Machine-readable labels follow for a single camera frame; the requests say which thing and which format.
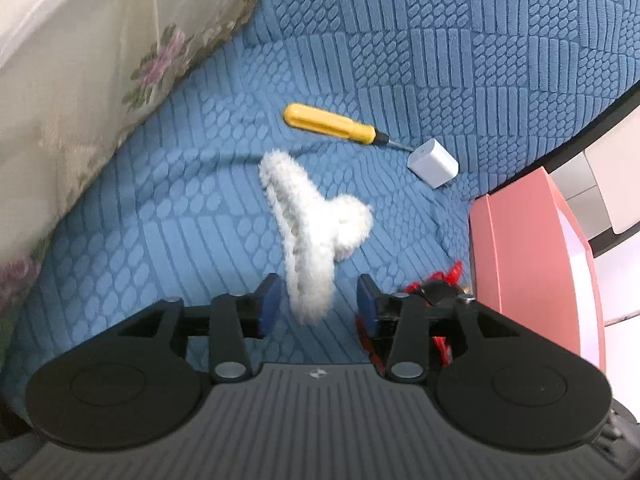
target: textured fabric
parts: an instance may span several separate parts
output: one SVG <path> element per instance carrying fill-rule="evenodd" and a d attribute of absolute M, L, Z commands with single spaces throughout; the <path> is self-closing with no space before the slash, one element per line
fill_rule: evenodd
<path fill-rule="evenodd" d="M 372 205 L 316 326 L 287 302 L 254 360 L 357 362 L 356 279 L 386 291 L 468 263 L 470 200 L 578 132 L 640 74 L 638 0 L 261 0 L 106 166 L 57 228 L 21 313 L 2 391 L 21 413 L 46 360 L 163 296 L 206 304 L 282 274 L 257 163 L 289 150 L 328 198 Z M 461 174 L 431 190 L 406 154 L 292 130 L 289 102 L 435 136 Z M 204 346 L 190 360 L 204 365 Z"/>
<path fill-rule="evenodd" d="M 38 248 L 255 1 L 0 0 L 0 368 Z M 34 254 L 20 283 L 3 278 Z"/>

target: pink storage box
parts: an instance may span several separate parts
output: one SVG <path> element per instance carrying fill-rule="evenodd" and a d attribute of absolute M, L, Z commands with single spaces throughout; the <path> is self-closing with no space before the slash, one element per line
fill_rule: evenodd
<path fill-rule="evenodd" d="M 605 371 L 593 253 L 544 168 L 470 212 L 479 301 Z"/>

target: bed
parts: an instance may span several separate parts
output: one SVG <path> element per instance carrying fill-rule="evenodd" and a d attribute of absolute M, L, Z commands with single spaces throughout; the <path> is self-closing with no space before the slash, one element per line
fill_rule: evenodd
<path fill-rule="evenodd" d="M 471 202 L 636 81 L 636 23 L 637 0 L 260 0 L 55 229 L 20 311 L 2 394 L 25 415 L 26 383 L 43 362 L 156 299 L 203 304 L 283 274 L 257 174 L 273 148 L 295 156 L 328 197 L 369 203 L 374 227 L 338 264 L 328 316 L 299 325 L 283 303 L 270 337 L 247 343 L 252 359 L 365 361 L 353 324 L 357 276 L 368 272 L 390 292 L 462 259 L 469 282 Z M 290 102 L 375 124 L 412 146 L 435 137 L 460 175 L 430 189 L 401 152 L 289 128 Z M 199 343 L 188 359 L 204 366 Z"/>

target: yellow screwdriver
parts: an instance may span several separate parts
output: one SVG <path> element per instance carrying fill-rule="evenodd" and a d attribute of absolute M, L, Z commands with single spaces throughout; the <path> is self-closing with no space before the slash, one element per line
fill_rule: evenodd
<path fill-rule="evenodd" d="M 289 126 L 302 128 L 318 134 L 331 135 L 341 139 L 355 140 L 361 144 L 393 146 L 412 152 L 414 149 L 389 139 L 373 126 L 357 123 L 348 117 L 333 114 L 312 106 L 292 103 L 284 110 L 284 120 Z"/>

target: white power adapter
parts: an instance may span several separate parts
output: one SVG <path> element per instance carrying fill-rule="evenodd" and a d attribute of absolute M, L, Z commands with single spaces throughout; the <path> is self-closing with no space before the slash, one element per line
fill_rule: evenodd
<path fill-rule="evenodd" d="M 406 166 L 433 189 L 454 178 L 460 169 L 457 160 L 436 139 L 416 148 Z"/>

